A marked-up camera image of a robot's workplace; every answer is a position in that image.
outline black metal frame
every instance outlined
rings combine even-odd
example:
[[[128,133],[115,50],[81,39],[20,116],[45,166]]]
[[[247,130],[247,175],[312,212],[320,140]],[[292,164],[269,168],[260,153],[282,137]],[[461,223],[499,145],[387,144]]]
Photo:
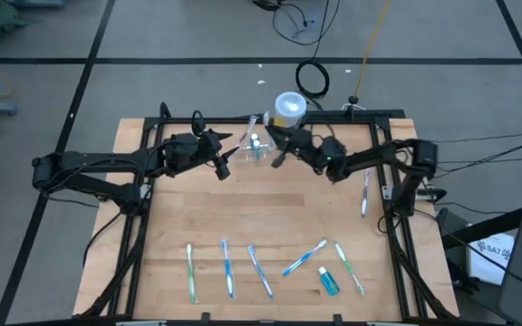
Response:
[[[459,231],[453,232],[452,235],[462,240],[465,244],[470,244],[480,239],[484,239],[491,235],[497,235],[506,231],[518,229],[522,220],[522,207],[512,212],[505,213],[501,216],[493,217],[486,221],[475,225],[465,227]],[[454,240],[450,235],[442,236],[442,246],[444,250],[462,245]]]
[[[403,110],[352,110],[348,109],[345,111],[311,111],[305,116],[305,124],[362,124],[368,125],[370,134],[372,137],[372,146],[380,146],[378,137],[378,128],[382,130],[385,141],[391,141],[392,135],[390,131],[390,119],[402,119],[405,118]],[[206,123],[215,124],[246,124],[248,123],[249,116],[237,117],[237,118],[210,118],[205,119]],[[156,130],[155,146],[158,145],[163,138],[165,126],[167,124],[190,124],[191,118],[171,118],[168,110],[160,108],[160,116],[156,118],[146,118],[144,120],[143,132],[140,139],[140,147],[145,149],[148,147],[150,134],[153,130]],[[382,165],[377,166],[377,174],[380,180],[381,186],[386,185],[386,176]],[[394,185],[399,184],[400,176],[398,169],[395,166],[391,166],[391,176]],[[141,184],[141,180],[138,174],[135,175],[135,183]],[[148,183],[150,187],[154,186],[155,178],[150,177]],[[117,259],[116,273],[109,284],[106,286],[104,292],[112,293],[111,297],[101,296],[102,300],[96,302],[88,311],[82,315],[74,316],[71,320],[59,320],[59,321],[39,321],[26,324],[16,325],[37,325],[37,326],[60,326],[60,325],[115,325],[117,322],[122,321],[133,321],[132,316],[134,312],[134,306],[136,302],[136,296],[138,291],[138,284],[140,280],[140,267],[142,261],[142,252],[144,248],[144,241],[148,229],[148,222],[150,217],[150,206],[152,196],[146,197],[143,200],[143,209],[136,212],[136,215],[126,216],[125,226],[122,233],[121,248]],[[393,218],[391,216],[390,209],[387,205],[383,205],[385,223],[388,230],[394,228]],[[131,235],[134,226],[136,225],[135,220],[140,220],[138,226],[138,233],[134,245],[130,248]],[[401,322],[416,323],[419,325],[491,325],[488,323],[474,323],[460,320],[453,320],[454,318],[449,312],[440,311],[437,313],[439,319],[430,319],[426,312],[426,300],[430,303],[436,303],[436,298],[432,295],[430,288],[424,283],[424,281],[418,275],[418,265],[416,263],[416,254],[414,251],[414,244],[411,237],[411,230],[408,218],[401,220],[402,234],[404,238],[405,253],[393,253],[391,255],[392,269],[394,273],[394,281],[396,285],[396,294],[401,313]],[[388,232],[388,242],[391,250],[396,252],[396,248],[401,248],[400,243],[395,232]],[[418,316],[411,316],[409,309],[408,298],[406,296],[406,288],[404,286],[404,280],[402,276],[402,268],[412,278],[414,285],[413,291],[416,299]],[[127,293],[127,300],[125,305],[124,314],[117,314],[117,308],[121,297],[121,280],[125,275],[130,272],[130,287]],[[100,316],[101,311],[108,305],[107,315]],[[163,321],[166,325],[204,325],[204,324],[218,324],[218,325],[257,325],[265,323],[265,321],[212,321],[210,319],[210,313],[203,312],[201,320],[194,321]],[[333,321],[272,321],[274,325],[366,325],[366,322],[361,321],[343,321],[341,315],[334,315]]]

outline wooden table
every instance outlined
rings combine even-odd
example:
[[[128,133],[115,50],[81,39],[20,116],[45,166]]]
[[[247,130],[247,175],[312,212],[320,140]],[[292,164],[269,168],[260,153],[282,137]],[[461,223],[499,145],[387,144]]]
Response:
[[[142,123],[143,120],[121,120],[114,152],[138,148]],[[245,126],[209,127],[236,135],[223,141],[225,151],[235,144]],[[256,127],[260,135],[266,135],[262,126]],[[333,128],[350,153],[372,145],[367,126]],[[165,128],[165,137],[182,132],[189,132],[189,125],[170,124]],[[391,132],[395,139],[416,137],[412,120],[391,120]],[[315,126],[314,133],[329,135],[325,126]],[[331,321],[336,313],[342,314],[344,321],[401,319],[388,239],[376,228],[382,216],[376,173],[371,177],[369,211],[361,218],[364,173],[353,173],[349,179],[332,185],[325,176],[318,177],[294,158],[288,158],[279,169],[269,164],[269,160],[233,161],[229,164],[231,177],[222,182],[206,166],[156,181],[135,319],[195,320],[200,319],[202,312],[210,312],[213,320]],[[131,178],[126,174],[107,176],[115,183],[130,182]],[[417,204],[417,209],[433,214],[428,203]],[[116,213],[113,203],[102,203],[94,232]],[[419,214],[410,221],[422,278],[446,308],[458,315],[437,224]],[[123,225],[124,218],[91,248],[74,312],[88,308],[111,279]],[[237,283],[235,300],[227,295],[220,247],[223,238],[229,244]],[[330,243],[296,271],[282,276],[288,265],[322,238]],[[365,288],[365,296],[356,291],[333,241],[342,245]],[[189,301],[187,243],[194,248],[198,304]],[[275,295],[273,301],[251,264],[247,253],[250,244],[256,245],[257,258]],[[331,297],[325,291],[317,272],[320,266],[325,266],[339,283],[342,290],[338,295]],[[404,275],[411,315],[416,315],[411,282]],[[124,310],[128,286],[126,279],[119,312]]]

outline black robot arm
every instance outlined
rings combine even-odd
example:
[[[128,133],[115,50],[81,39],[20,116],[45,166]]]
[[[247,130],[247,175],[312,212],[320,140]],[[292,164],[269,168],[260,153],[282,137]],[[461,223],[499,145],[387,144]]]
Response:
[[[68,151],[34,158],[32,183],[34,188],[47,196],[63,189],[71,189],[93,195],[100,200],[111,199],[123,214],[131,214],[141,202],[141,183],[116,185],[83,173],[130,172],[136,173],[142,180],[144,177],[162,175],[175,177],[212,162],[218,179],[224,180],[230,175],[228,158],[237,148],[219,155],[222,149],[220,141],[231,135],[216,133],[212,129],[205,130],[200,116],[193,119],[192,134],[172,135],[154,148],[138,149],[129,154]]]
[[[278,168],[291,153],[308,164],[316,174],[325,175],[332,182],[348,178],[353,172],[381,164],[396,166],[405,174],[403,181],[392,189],[391,210],[401,216],[414,213],[416,190],[426,177],[432,179],[436,173],[438,147],[427,140],[395,140],[375,148],[346,156],[346,150],[336,138],[323,138],[319,147],[314,146],[312,132],[306,129],[267,126],[267,132],[274,140],[281,155],[273,162]],[[411,153],[411,163],[406,164],[396,158],[400,151]]]

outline gray floor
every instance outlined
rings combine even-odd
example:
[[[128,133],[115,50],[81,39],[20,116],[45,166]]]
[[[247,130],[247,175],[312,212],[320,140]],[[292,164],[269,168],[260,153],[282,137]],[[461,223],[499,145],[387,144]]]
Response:
[[[24,11],[36,23],[2,39],[0,58],[86,58],[106,3],[69,0],[63,10]],[[310,20],[321,20],[323,0],[295,3]],[[522,35],[522,1],[507,5]],[[382,1],[342,0],[319,55],[362,56],[381,9]],[[116,0],[98,57],[311,56],[313,47],[277,36],[271,16],[245,0]],[[286,16],[278,25],[291,31]],[[318,33],[316,25],[309,29],[301,40]],[[496,2],[490,0],[394,1],[372,56],[520,58]],[[326,68],[332,85],[322,103],[339,110],[353,92],[360,66]],[[0,299],[37,198],[30,183],[31,159],[53,151],[82,69],[70,64],[0,65],[16,85],[13,101],[21,108],[15,117],[0,117]],[[294,73],[295,64],[95,65],[68,149],[111,150],[120,119],[154,116],[161,101],[176,116],[188,116],[194,109],[205,116],[271,110],[277,94],[295,90]],[[311,71],[302,78],[309,86],[320,86],[321,77]],[[368,109],[404,109],[425,139],[522,132],[522,65],[372,64],[361,97]],[[482,158],[520,143],[522,139],[444,145],[440,159]],[[522,151],[512,157],[522,157]],[[469,168],[435,184],[449,191],[448,201],[480,210],[512,210],[522,206],[522,161]],[[473,222],[487,218],[452,210]],[[48,205],[9,322],[70,317],[94,217],[90,208]],[[493,320],[464,298],[460,308],[470,319]]]

